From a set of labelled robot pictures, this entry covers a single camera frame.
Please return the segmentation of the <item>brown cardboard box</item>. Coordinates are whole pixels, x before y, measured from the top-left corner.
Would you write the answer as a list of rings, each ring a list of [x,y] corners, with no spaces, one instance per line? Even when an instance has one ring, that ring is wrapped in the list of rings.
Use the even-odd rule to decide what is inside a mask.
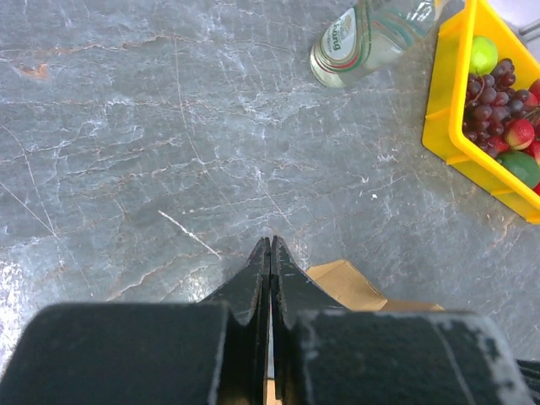
[[[411,300],[390,300],[377,290],[351,262],[340,259],[304,270],[327,294],[351,311],[441,311],[442,306],[434,303]],[[271,307],[273,346],[273,322]],[[270,351],[273,366],[273,348]],[[275,390],[274,369],[268,373],[267,403],[281,404]]]

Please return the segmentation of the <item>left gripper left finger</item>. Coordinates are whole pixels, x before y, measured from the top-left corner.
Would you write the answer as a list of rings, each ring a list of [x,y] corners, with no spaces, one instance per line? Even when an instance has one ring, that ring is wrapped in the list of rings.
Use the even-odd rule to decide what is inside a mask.
[[[245,266],[206,302],[229,309],[218,404],[265,404],[270,326],[270,240],[261,238]]]

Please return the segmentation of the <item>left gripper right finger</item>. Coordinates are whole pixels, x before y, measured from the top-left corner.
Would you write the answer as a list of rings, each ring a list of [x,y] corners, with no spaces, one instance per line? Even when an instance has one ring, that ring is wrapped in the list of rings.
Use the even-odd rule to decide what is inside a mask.
[[[270,253],[275,390],[284,404],[310,404],[307,351],[294,330],[304,311],[343,310],[294,261],[283,238],[275,236]]]

